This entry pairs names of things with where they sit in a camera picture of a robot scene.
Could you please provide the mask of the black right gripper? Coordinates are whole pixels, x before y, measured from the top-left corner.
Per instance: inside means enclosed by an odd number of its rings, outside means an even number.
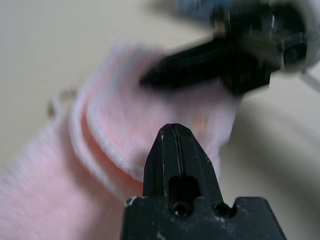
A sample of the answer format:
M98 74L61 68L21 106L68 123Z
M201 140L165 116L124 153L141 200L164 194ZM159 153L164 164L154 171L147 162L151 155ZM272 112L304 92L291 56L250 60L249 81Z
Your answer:
M307 61L306 23L291 2L235 0L212 11L211 22L234 43L234 59L223 76L230 91L241 96L270 83L271 74L294 71ZM221 40L185 49L161 59L140 78L156 90L180 89L223 74Z

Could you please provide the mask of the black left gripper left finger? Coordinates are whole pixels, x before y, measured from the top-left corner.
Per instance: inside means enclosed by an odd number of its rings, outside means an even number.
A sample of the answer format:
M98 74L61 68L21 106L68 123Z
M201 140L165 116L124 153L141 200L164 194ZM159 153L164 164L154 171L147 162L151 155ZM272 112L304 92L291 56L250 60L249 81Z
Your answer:
M144 166L144 197L178 198L177 187L182 177L181 126L170 123L158 131Z

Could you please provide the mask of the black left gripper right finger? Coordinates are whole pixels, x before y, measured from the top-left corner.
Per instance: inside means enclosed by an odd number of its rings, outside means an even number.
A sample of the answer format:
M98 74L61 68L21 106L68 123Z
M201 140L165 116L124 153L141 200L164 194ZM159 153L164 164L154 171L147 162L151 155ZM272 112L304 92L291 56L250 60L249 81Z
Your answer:
M213 164L191 130L178 123L171 127L176 141L178 175L190 182L187 189L207 201L222 201Z

